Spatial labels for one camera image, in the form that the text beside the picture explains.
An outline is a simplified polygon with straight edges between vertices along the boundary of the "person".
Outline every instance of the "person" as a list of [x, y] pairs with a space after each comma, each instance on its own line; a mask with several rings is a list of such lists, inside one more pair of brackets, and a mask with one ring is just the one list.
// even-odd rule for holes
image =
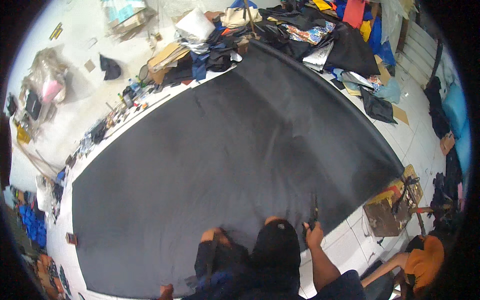
[[362, 280], [366, 287], [377, 278], [400, 267], [395, 281], [400, 285], [404, 300], [418, 297], [433, 281], [444, 261], [444, 247], [438, 237], [418, 235], [410, 241], [405, 252], [399, 252]]
[[[365, 294], [357, 271], [340, 274], [321, 247], [324, 238], [319, 222], [313, 230], [304, 223], [306, 243], [312, 254], [314, 300], [363, 300]], [[260, 230], [252, 254], [234, 243], [221, 228], [206, 231], [198, 247], [196, 292], [184, 300], [276, 299], [298, 300], [300, 244], [294, 227], [271, 216]], [[173, 299], [173, 286], [162, 286], [158, 300]]]

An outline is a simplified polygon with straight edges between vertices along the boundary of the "hand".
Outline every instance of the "hand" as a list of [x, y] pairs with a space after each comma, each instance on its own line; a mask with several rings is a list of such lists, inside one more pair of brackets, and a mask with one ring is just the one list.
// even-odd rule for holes
[[157, 300], [173, 300], [173, 285], [169, 284], [160, 287], [160, 298]]
[[320, 222], [315, 222], [315, 228], [313, 230], [310, 229], [308, 223], [303, 223], [303, 226], [307, 230], [307, 245], [309, 249], [320, 249], [320, 244], [324, 239], [324, 231], [320, 226]]

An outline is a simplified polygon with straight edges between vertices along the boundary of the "orange fabric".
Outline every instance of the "orange fabric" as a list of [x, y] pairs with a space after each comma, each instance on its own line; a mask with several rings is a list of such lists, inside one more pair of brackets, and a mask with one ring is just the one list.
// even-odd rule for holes
[[414, 293], [430, 284], [444, 261], [444, 247], [437, 237], [426, 236], [423, 250], [414, 249], [405, 264], [405, 273], [415, 275]]

